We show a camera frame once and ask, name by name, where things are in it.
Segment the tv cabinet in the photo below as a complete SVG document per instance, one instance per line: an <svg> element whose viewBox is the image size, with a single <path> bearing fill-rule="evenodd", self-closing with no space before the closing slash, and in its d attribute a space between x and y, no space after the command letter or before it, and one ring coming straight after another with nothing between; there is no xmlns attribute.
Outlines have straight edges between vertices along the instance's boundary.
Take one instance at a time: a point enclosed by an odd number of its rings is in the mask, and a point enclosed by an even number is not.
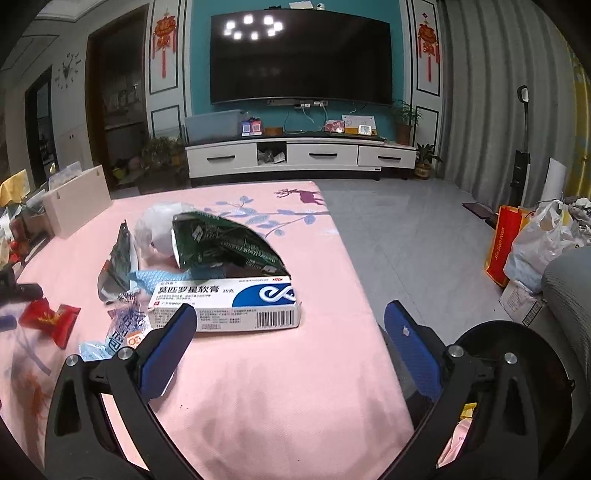
<svg viewBox="0 0 591 480"><path fill-rule="evenodd" d="M258 152L283 152L282 163L262 163ZM189 177L294 170L380 172L414 168L417 150L384 140L347 137L248 137L186 147Z"/></svg>

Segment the gray curtain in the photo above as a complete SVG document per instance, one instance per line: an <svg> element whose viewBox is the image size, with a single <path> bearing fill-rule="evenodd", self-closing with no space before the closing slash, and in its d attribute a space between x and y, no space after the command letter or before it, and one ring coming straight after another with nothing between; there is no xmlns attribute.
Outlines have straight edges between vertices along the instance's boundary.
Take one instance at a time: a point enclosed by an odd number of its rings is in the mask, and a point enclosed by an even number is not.
<svg viewBox="0 0 591 480"><path fill-rule="evenodd" d="M515 149L524 145L517 87L527 85L532 165L524 205L532 206L549 157L569 166L573 156L576 110L566 41L531 0L440 5L447 57L444 176L495 210L506 203Z"/></svg>

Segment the red candy wrapper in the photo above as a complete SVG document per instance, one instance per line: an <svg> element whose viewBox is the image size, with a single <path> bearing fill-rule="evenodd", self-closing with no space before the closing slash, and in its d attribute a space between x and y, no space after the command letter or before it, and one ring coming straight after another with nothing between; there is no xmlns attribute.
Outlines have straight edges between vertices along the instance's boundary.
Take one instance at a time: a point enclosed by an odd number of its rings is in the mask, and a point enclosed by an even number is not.
<svg viewBox="0 0 591 480"><path fill-rule="evenodd" d="M69 305L60 305L57 312L54 312L50 309L47 299L43 298L32 301L18 319L18 323L25 328L41 330L50 335L63 350L68 344L79 313L80 309Z"/></svg>

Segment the gray sofa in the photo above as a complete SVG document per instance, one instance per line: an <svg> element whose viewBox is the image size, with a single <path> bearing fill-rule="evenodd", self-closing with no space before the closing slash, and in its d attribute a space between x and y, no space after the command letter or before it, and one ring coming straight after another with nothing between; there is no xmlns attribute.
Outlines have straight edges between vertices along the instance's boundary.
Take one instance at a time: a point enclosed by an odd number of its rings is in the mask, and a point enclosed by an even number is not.
<svg viewBox="0 0 591 480"><path fill-rule="evenodd" d="M575 379L574 427L591 398L591 247L576 248L550 262L542 277L542 291L556 321L540 323L538 328L545 331L539 333Z"/></svg>

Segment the chinese knot decoration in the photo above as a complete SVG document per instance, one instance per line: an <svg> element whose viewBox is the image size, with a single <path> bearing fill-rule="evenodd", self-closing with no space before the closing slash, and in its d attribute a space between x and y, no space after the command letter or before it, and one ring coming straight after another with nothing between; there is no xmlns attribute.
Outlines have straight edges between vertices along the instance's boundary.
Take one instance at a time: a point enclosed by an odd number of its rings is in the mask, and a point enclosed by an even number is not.
<svg viewBox="0 0 591 480"><path fill-rule="evenodd" d="M418 28L418 38L417 38L417 50L418 50L418 57L422 58L423 53L427 54L427 80L431 81L431 56L435 57L435 62L439 65L439 41L437 40L437 35L435 30L429 27L429 22L427 21L427 14L423 14L425 20L423 23L419 24Z"/></svg>
<svg viewBox="0 0 591 480"><path fill-rule="evenodd" d="M152 58L156 58L156 51L162 50L162 78L166 78L166 49L172 47L177 51L177 21L168 12L156 22L152 37Z"/></svg>

